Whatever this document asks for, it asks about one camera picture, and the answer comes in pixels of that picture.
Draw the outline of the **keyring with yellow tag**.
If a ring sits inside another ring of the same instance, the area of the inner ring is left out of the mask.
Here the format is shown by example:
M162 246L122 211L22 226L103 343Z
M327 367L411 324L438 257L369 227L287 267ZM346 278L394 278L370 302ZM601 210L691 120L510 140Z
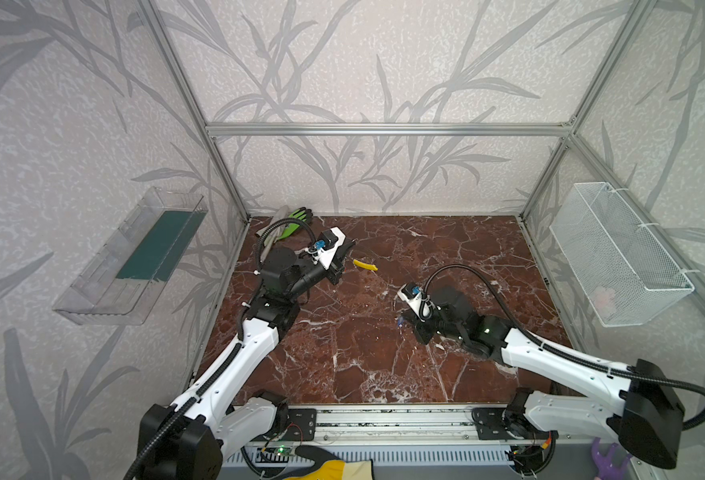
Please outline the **keyring with yellow tag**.
M366 271L371 271L371 272L376 272L378 270L377 266L371 263L366 263L363 261L360 261L358 259L353 260L353 265L357 268L366 270Z

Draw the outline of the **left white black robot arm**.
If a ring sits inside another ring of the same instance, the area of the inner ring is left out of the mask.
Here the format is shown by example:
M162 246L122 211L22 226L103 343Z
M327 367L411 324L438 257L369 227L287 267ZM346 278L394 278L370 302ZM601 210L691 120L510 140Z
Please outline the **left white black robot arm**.
M128 479L216 479L224 460L268 433L288 427L286 400L262 393L240 408L232 405L256 367L278 347L300 314L300 298L326 280L338 284L354 243L340 228L315 234L304 221L284 218L266 234L286 225L304 230L310 241L294 251L284 246L254 247L258 287L236 321L236 335L214 363L168 406L154 405L142 417L138 453Z

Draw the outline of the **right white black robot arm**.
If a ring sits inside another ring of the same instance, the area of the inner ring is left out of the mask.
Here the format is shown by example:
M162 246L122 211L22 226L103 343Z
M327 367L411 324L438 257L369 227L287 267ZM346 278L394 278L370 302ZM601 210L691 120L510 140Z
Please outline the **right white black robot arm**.
M507 430L518 437L546 432L609 439L651 466L676 468L683 432L705 423L705 387L670 379L647 360L609 361L535 335L486 276L464 269L486 287L502 314L479 314L453 287L433 290L432 282L447 270L440 267L426 284L408 283L397 292L407 306L401 316L417 341L453 339L481 360L530 371L573 392L518 390L504 413Z

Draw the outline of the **green black work glove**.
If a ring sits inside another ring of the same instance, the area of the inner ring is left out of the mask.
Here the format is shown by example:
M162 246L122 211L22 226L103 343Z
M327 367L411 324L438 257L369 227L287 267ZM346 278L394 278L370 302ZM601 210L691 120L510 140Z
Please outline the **green black work glove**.
M310 226L312 225L312 220L314 220L314 212L312 212L310 208L300 207L296 209L296 211L292 212L292 214L290 214L290 218L300 220L301 222L304 222L304 224L306 224L307 226ZM284 232L280 234L280 237L278 237L278 239L288 239L288 237L294 235L294 233L296 233L296 231L298 230L300 230L299 225L296 225L295 223L288 224L286 225L286 228L284 228Z

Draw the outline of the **grey work glove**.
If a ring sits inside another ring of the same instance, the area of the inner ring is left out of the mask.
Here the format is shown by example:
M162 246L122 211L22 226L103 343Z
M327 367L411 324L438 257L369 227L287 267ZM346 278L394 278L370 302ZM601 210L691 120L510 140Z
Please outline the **grey work glove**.
M258 237L264 236L264 232L266 232L266 230L268 230L268 227L272 226L272 224L276 223L276 221L282 220L282 219L288 217L288 215L290 215L290 213L292 213L292 210L290 210L290 208L287 205L284 205L284 206L278 208L278 210L276 210L276 213L274 213L274 216L272 216L272 219L270 219L270 222L268 222L268 224L266 224L266 226L264 226L264 228L256 231L256 236L258 236Z

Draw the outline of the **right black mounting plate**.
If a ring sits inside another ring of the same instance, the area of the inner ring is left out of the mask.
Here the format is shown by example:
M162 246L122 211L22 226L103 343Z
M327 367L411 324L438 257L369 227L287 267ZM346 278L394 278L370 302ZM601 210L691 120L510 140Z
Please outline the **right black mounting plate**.
M539 430L522 413L506 407L476 407L471 420L479 440L522 441L543 443L549 433Z

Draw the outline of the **black mounting plate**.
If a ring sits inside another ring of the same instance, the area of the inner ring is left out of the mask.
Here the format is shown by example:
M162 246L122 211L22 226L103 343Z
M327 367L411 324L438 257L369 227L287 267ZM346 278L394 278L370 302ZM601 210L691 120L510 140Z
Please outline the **black mounting plate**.
M522 413L506 407L476 407L471 420L479 440L522 441L543 443L549 433L539 430Z
M256 442L300 442L314 440L318 427L316 408L290 408L278 415L278 423L268 433L254 438Z

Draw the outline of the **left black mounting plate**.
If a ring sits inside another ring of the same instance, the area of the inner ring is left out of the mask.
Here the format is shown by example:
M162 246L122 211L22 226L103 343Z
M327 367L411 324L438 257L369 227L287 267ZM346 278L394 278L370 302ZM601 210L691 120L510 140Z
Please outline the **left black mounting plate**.
M278 423L268 433L254 438L256 442L300 442L314 440L318 427L316 408L290 408L278 415Z

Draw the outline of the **pink object in basket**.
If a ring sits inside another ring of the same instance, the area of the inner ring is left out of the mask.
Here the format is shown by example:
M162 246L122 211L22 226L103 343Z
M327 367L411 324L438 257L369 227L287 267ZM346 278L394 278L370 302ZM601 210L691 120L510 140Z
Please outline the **pink object in basket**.
M596 313L601 318L610 318L616 314L617 306L615 303L616 292L612 288L598 286L590 295L591 303Z

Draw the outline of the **yellow black glove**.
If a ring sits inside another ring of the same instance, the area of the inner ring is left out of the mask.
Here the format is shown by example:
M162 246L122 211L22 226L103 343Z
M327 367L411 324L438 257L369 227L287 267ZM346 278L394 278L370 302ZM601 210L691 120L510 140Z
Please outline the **yellow black glove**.
M347 462L324 448L308 445L296 448L296 455L310 460L312 465L282 474L278 479L374 480L370 460Z

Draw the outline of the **purple hand-shaped object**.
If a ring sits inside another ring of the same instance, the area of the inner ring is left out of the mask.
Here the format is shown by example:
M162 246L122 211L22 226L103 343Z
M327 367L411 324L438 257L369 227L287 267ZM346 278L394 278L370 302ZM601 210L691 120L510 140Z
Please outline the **purple hand-shaped object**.
M632 460L632 455L626 453L618 443L612 443L602 451L600 438L592 441L590 456L597 469L594 480L624 480Z

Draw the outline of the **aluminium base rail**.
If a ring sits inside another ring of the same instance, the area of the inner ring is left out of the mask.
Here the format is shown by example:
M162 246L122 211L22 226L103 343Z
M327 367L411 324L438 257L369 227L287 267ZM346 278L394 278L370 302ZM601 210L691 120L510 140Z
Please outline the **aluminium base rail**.
M310 460L298 457L296 447L324 448L348 462L370 460L377 467L464 467L510 464L508 454L540 444L479 440L471 420L476 407L500 404L318 404L314 440L256 442L246 446L259 470L298 468Z

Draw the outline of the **clear plastic wall tray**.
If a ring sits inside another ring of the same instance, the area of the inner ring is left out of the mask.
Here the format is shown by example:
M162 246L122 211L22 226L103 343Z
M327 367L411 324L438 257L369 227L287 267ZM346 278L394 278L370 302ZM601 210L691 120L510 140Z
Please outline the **clear plastic wall tray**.
M206 214L202 194L148 189L52 310L78 325L144 324Z

